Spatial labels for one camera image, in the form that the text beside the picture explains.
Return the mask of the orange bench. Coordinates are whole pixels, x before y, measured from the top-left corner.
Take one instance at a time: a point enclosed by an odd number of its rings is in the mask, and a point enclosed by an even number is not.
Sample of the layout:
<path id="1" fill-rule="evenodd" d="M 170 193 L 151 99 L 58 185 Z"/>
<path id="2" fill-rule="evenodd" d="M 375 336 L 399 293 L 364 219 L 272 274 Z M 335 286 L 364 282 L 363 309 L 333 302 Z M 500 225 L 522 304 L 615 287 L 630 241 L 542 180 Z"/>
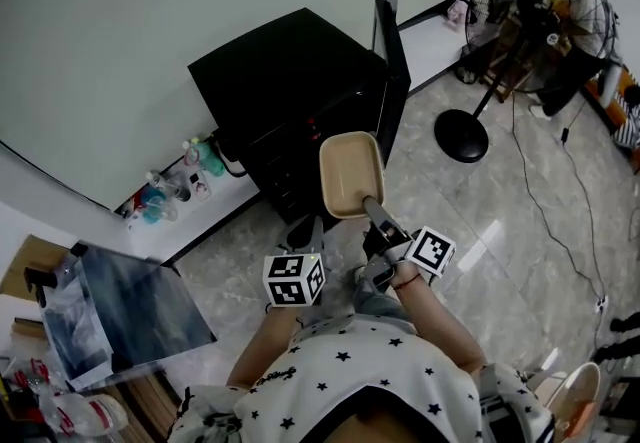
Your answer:
<path id="1" fill-rule="evenodd" d="M 603 109 L 599 103 L 598 80 L 602 72 L 595 78 L 589 80 L 582 89 L 582 94 L 585 96 L 586 100 L 590 103 L 592 108 L 605 123 L 605 126 L 607 127 L 611 138 L 613 133 L 625 122 L 626 119 L 622 101 L 625 89 L 634 84 L 640 85 L 640 82 L 637 81 L 636 78 L 629 72 L 627 66 L 622 66 L 623 72 L 620 78 L 618 92 L 615 94 L 615 99 L 611 102 L 610 106 L 607 109 Z M 630 150 L 620 147 L 617 144 L 615 145 L 619 147 L 631 159 L 632 163 L 634 164 L 634 168 L 640 168 L 640 148 Z"/>

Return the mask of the wooden slat board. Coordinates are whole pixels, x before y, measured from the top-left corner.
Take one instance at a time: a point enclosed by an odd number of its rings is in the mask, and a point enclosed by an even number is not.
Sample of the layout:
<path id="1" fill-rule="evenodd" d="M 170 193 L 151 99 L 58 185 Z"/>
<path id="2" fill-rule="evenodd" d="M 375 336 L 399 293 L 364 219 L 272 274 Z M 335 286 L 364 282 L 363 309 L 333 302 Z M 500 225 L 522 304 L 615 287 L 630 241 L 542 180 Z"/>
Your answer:
<path id="1" fill-rule="evenodd" d="M 117 400 L 129 424 L 120 435 L 128 443 L 164 443 L 182 402 L 163 371 L 99 390 Z"/>

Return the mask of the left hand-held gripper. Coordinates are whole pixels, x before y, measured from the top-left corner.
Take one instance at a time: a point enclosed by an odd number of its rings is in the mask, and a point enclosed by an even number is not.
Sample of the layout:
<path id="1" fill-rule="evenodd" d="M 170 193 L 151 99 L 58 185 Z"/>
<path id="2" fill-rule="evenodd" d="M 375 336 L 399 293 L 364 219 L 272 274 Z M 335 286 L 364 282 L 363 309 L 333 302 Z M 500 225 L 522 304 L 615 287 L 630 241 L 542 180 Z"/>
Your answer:
<path id="1" fill-rule="evenodd" d="M 324 226 L 308 215 L 285 228 L 264 259 L 262 281 L 273 307 L 318 305 L 326 284 Z"/>

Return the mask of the black cabinet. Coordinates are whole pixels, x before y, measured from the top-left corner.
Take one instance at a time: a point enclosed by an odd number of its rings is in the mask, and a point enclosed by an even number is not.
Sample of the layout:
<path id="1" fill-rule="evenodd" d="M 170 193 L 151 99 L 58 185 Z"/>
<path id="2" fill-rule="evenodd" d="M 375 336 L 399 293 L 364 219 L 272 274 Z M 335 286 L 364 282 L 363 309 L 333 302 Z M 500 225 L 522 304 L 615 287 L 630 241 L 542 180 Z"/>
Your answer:
<path id="1" fill-rule="evenodd" d="M 329 137 L 372 134 L 389 159 L 411 78 L 395 15 L 375 3 L 373 46 L 308 8 L 266 23 L 188 70 L 229 146 L 287 223 L 325 216 L 319 149 Z M 321 130 L 308 139 L 306 121 Z"/>

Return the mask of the cardboard box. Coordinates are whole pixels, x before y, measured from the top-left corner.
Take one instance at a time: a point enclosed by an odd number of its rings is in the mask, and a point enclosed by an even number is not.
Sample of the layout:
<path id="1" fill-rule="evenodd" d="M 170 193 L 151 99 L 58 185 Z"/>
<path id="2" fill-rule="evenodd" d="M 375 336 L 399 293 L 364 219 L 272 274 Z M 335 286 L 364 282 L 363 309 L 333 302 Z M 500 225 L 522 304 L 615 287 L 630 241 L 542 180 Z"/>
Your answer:
<path id="1" fill-rule="evenodd" d="M 26 268 L 51 273 L 67 256 L 69 249 L 58 244 L 29 235 L 0 282 L 0 294 L 22 300 L 37 301 L 36 288 L 29 290 L 25 280 Z"/>

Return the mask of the white cylinder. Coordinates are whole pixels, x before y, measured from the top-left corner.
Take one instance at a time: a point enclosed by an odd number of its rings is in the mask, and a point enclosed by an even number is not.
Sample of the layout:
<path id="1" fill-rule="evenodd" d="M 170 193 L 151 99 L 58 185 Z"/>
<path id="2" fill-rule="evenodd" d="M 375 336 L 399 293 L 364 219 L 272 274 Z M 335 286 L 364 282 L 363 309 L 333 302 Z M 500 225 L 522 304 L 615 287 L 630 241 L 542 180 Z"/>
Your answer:
<path id="1" fill-rule="evenodd" d="M 599 103 L 603 109 L 607 109 L 615 99 L 622 72 L 623 66 L 615 62 L 609 63 L 602 71 L 598 80 L 598 92 Z"/>

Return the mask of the black standing floor fan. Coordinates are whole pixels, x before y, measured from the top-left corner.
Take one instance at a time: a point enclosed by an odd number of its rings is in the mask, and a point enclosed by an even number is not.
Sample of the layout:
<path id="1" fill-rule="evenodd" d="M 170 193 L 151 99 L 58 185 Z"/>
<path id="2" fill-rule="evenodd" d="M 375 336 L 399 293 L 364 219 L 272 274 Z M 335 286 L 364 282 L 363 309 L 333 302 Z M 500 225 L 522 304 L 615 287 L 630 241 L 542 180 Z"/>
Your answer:
<path id="1" fill-rule="evenodd" d="M 533 37 L 541 39 L 542 49 L 537 56 L 534 73 L 525 84 L 525 91 L 517 91 L 532 96 L 536 102 L 537 95 L 543 91 L 571 48 L 562 24 L 563 20 L 569 18 L 570 0 L 466 0 L 466 2 L 468 4 L 464 22 L 466 45 L 463 48 L 460 63 L 475 67 L 479 74 L 478 79 L 490 55 L 489 43 L 497 37 L 501 24 L 509 16 L 518 17 L 524 30 Z M 608 17 L 608 34 L 605 39 L 606 65 L 615 50 L 617 19 L 609 0 L 604 2 Z M 488 88 L 474 111 L 448 109 L 437 117 L 434 124 L 436 142 L 450 158 L 461 163 L 475 163 L 487 153 L 489 137 L 480 120 L 480 115 L 494 96 L 495 88 L 495 84 Z"/>

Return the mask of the grey marbled glass table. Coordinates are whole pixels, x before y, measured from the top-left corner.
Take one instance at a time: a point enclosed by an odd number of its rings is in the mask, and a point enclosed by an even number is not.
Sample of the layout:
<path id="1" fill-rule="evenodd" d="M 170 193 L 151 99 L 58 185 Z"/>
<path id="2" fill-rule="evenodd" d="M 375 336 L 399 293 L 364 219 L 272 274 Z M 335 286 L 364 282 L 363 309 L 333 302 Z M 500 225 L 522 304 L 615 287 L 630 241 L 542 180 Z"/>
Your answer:
<path id="1" fill-rule="evenodd" d="M 97 246 L 76 244 L 37 299 L 75 391 L 144 375 L 216 340 L 173 268 Z"/>

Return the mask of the beige rectangular tray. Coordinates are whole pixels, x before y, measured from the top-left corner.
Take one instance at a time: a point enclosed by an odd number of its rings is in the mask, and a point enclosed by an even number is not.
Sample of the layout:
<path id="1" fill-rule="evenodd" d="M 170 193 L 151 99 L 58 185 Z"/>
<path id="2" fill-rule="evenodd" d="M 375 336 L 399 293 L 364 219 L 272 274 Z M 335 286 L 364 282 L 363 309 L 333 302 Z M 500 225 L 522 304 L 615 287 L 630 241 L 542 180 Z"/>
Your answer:
<path id="1" fill-rule="evenodd" d="M 365 217 L 365 199 L 384 203 L 383 163 L 377 140 L 356 131 L 332 136 L 319 149 L 323 201 L 337 219 Z"/>

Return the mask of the green drink bottle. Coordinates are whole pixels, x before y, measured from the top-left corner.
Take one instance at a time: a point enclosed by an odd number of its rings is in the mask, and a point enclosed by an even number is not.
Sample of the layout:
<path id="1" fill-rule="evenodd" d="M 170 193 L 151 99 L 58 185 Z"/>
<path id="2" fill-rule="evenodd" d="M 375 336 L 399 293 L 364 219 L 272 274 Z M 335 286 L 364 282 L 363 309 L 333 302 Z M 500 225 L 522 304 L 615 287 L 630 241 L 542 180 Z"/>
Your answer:
<path id="1" fill-rule="evenodd" d="M 215 177 L 220 177 L 225 173 L 222 161 L 213 151 L 208 141 L 194 138 L 191 142 L 191 149 L 193 157 L 202 169 Z"/>

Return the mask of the person's right forearm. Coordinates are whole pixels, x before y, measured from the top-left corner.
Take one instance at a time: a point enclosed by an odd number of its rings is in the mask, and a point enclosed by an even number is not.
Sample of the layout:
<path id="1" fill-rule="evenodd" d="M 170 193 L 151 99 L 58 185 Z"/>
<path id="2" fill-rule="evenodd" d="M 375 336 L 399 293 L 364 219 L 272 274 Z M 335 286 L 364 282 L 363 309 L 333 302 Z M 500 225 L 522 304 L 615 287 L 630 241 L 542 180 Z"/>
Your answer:
<path id="1" fill-rule="evenodd" d="M 440 302 L 411 263 L 400 263 L 391 287 L 418 334 L 438 347 L 461 370 L 478 375 L 487 364 L 479 343 Z"/>

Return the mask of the person's left forearm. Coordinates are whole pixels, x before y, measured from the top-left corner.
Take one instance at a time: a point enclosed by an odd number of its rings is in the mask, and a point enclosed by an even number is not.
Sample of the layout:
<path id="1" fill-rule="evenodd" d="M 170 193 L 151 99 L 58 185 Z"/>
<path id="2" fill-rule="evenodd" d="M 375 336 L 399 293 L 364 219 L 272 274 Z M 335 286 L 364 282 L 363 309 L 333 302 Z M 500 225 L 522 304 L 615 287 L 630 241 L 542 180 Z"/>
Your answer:
<path id="1" fill-rule="evenodd" d="M 272 307 L 236 361 L 226 385 L 249 389 L 282 355 L 298 326 L 298 307 Z"/>

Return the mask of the wooden stool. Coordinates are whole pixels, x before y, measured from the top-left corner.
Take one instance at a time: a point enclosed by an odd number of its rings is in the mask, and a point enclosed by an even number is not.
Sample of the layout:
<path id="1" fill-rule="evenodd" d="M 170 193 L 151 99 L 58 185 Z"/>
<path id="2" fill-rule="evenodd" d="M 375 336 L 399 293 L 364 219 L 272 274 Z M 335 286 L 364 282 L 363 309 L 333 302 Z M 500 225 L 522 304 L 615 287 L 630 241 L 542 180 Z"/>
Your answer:
<path id="1" fill-rule="evenodd" d="M 480 82 L 487 87 L 495 84 L 494 96 L 504 103 L 517 91 L 525 91 L 541 49 L 541 39 L 524 30 L 518 17 L 509 16 L 501 24 L 497 37 L 489 43 L 490 55 Z"/>

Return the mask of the clear glass cup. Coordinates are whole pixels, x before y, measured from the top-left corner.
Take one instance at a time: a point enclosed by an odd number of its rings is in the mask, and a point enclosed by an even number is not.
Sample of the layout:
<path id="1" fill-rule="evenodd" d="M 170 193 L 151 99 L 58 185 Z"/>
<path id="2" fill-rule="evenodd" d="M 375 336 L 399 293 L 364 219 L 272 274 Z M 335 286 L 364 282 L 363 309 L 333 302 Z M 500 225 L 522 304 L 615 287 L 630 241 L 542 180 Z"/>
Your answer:
<path id="1" fill-rule="evenodd" d="M 181 176 L 171 177 L 166 181 L 170 187 L 172 196 L 181 202 L 188 202 L 191 198 L 191 189 Z"/>

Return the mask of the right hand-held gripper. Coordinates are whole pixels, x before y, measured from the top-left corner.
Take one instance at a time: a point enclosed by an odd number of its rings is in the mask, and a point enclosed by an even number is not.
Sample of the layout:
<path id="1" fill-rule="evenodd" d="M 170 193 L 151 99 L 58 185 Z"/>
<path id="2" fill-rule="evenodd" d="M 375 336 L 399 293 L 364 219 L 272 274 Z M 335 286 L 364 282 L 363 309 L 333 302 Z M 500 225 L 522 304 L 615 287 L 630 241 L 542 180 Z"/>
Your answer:
<path id="1" fill-rule="evenodd" d="M 400 263 L 413 264 L 428 283 L 443 275 L 456 251 L 453 240 L 428 226 L 406 232 L 372 196 L 363 199 L 363 207 L 371 220 L 363 244 L 368 258 L 363 274 L 372 287 L 389 286 Z"/>

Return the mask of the clear plastic bottle red label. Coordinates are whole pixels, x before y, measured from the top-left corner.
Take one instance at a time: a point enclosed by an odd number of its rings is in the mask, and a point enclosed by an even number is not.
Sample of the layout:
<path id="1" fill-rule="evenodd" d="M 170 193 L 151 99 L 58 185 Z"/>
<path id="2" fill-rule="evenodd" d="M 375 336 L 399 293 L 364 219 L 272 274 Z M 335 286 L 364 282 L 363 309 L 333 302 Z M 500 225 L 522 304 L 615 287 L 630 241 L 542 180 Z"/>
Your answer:
<path id="1" fill-rule="evenodd" d="M 77 393 L 54 398 L 59 427 L 69 434 L 101 437 L 117 433 L 129 424 L 122 405 L 110 395 L 82 396 Z"/>

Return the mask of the small white card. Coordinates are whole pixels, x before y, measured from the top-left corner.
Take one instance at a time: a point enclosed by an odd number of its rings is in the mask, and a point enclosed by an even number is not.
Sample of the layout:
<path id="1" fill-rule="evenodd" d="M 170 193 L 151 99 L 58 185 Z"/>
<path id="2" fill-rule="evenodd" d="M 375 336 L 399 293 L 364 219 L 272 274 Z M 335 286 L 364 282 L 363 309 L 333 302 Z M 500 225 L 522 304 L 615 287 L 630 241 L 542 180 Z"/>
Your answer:
<path id="1" fill-rule="evenodd" d="M 189 176 L 189 182 L 193 195 L 199 202 L 204 202 L 211 197 L 211 189 L 202 169 L 193 172 Z"/>

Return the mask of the blue cup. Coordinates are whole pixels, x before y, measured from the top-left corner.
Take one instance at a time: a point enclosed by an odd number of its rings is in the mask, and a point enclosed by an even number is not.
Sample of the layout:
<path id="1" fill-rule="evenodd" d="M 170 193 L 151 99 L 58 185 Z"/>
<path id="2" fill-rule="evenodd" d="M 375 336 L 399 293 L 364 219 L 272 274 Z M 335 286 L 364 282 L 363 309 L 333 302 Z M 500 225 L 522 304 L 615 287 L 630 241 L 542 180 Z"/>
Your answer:
<path id="1" fill-rule="evenodd" d="M 155 224 L 164 218 L 165 195 L 149 185 L 140 191 L 141 214 L 147 224 Z"/>

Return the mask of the white star-print shirt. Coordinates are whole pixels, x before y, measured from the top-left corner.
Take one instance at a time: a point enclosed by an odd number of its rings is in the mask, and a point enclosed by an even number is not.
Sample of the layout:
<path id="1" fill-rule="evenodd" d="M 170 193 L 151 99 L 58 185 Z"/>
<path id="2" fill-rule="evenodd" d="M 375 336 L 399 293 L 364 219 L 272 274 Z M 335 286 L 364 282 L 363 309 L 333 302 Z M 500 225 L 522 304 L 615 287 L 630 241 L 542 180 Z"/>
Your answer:
<path id="1" fill-rule="evenodd" d="M 422 443 L 553 443 L 555 419 L 509 366 L 477 378 L 433 344 L 354 314 L 296 334 L 249 389 L 185 392 L 169 443 L 322 443 L 383 408 Z"/>

